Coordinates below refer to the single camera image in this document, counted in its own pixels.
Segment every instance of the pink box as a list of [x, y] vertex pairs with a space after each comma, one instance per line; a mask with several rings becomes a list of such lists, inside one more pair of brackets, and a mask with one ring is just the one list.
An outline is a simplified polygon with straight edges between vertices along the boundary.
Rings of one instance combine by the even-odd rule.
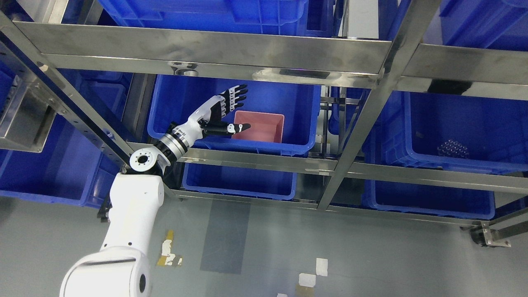
[[232, 139], [282, 143], [284, 115], [237, 110], [234, 113], [235, 124], [251, 124], [251, 128], [236, 133]]

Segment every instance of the robotic arm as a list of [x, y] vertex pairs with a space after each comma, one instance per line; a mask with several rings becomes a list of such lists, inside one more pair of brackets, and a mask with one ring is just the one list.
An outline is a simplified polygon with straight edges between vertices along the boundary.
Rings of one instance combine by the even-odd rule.
[[[110, 189], [110, 226], [99, 252], [83, 257], [66, 273], [60, 297], [149, 296], [147, 252], [159, 207], [163, 204], [162, 175], [196, 140], [208, 135], [233, 135], [249, 124], [221, 119], [243, 106], [247, 86], [235, 86], [211, 97], [183, 125], [173, 125], [152, 147], [130, 156], [126, 174], [118, 173]], [[102, 286], [91, 280], [100, 280]]]

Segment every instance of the stainless steel shelf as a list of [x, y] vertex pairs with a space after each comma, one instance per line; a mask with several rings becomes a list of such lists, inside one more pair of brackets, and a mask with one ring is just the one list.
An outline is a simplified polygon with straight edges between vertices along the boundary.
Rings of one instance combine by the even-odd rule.
[[[12, 22], [0, 15], [0, 41], [34, 73], [64, 107], [64, 116], [93, 139], [108, 156], [128, 162], [144, 128], [154, 77], [137, 75], [125, 123], [103, 118], [57, 71], [57, 68], [187, 75], [256, 81], [370, 88], [341, 158], [296, 158], [190, 149], [179, 161], [298, 172], [322, 176], [318, 199], [262, 200], [183, 190], [180, 198], [228, 199], [270, 206], [300, 207], [353, 215], [436, 221], [480, 226], [479, 221], [398, 214], [331, 205], [344, 179], [374, 179], [455, 188], [528, 194], [528, 179], [356, 162], [356, 156], [392, 90], [435, 92], [528, 100], [528, 52], [471, 49], [422, 44], [440, 0], [412, 0], [394, 41], [306, 38], [94, 25]], [[443, 88], [432, 88], [441, 82]], [[463, 83], [467, 88], [458, 90]], [[322, 97], [329, 103], [356, 104]]]

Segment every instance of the blue plastic bin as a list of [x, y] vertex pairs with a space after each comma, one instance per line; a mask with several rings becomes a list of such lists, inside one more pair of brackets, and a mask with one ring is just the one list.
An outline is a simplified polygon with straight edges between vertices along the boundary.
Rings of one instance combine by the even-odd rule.
[[[383, 163], [379, 132], [375, 126], [363, 145], [367, 163]], [[361, 198], [364, 206], [385, 211], [471, 219], [491, 219], [495, 215], [491, 191], [366, 180]]]
[[188, 163], [183, 187], [198, 192], [291, 200], [297, 174], [248, 168]]
[[132, 73], [123, 73], [115, 71], [97, 71], [97, 70], [79, 70], [79, 73], [87, 81], [118, 83], [123, 85], [128, 92], [130, 82], [132, 81]]
[[[262, 81], [158, 76], [152, 98], [147, 130], [151, 137], [161, 138], [171, 121], [183, 124], [190, 114], [212, 96], [246, 83], [248, 98], [237, 110], [283, 114], [282, 143], [231, 139], [230, 136], [208, 136], [194, 147], [281, 155], [302, 155], [315, 144], [315, 129], [320, 104], [320, 86], [294, 85]], [[232, 123], [234, 112], [224, 121]]]
[[333, 0], [100, 0], [120, 26], [332, 35]]
[[[504, 174], [528, 170], [528, 102], [393, 92], [382, 115], [383, 160], [408, 167]], [[440, 156], [446, 141], [467, 159]]]
[[61, 116], [42, 153], [1, 150], [0, 162], [1, 196], [95, 208], [119, 171]]
[[[365, 100], [369, 95], [369, 89], [359, 89], [359, 88], [347, 88], [346, 97]], [[332, 87], [332, 97], [339, 97], [338, 88]], [[351, 119], [356, 110], [356, 106], [347, 105], [346, 106], [346, 128], [351, 125]], [[328, 131], [334, 135], [339, 135], [339, 104], [332, 104], [332, 114], [328, 119]]]
[[90, 82], [92, 90], [120, 119], [125, 111], [127, 89], [119, 83]]
[[4, 112], [4, 105], [9, 94], [9, 90], [13, 85], [15, 73], [11, 71], [5, 64], [0, 62], [0, 117]]
[[444, 0], [445, 45], [528, 51], [528, 1]]

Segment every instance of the concrete floor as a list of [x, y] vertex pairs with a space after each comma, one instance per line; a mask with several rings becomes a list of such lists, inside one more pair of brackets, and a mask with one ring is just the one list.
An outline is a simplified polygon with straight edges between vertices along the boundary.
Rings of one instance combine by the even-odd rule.
[[[527, 234], [514, 237], [512, 248], [483, 248], [457, 226], [230, 203], [165, 201], [150, 246], [152, 296], [291, 297], [299, 273], [315, 274], [317, 257], [328, 259], [328, 276], [317, 277], [315, 296], [508, 297], [528, 291]], [[234, 211], [249, 217], [239, 220]], [[238, 233], [222, 242], [211, 236], [219, 232], [211, 226], [228, 233], [236, 226]], [[94, 209], [1, 198], [0, 296], [57, 296], [64, 273], [97, 251], [106, 229]], [[154, 266], [169, 229], [175, 231], [172, 252], [183, 256], [183, 265]], [[211, 261], [205, 250], [213, 246], [229, 255], [233, 242], [242, 252], [218, 257], [216, 264], [230, 269], [236, 258], [240, 271], [203, 269]]]

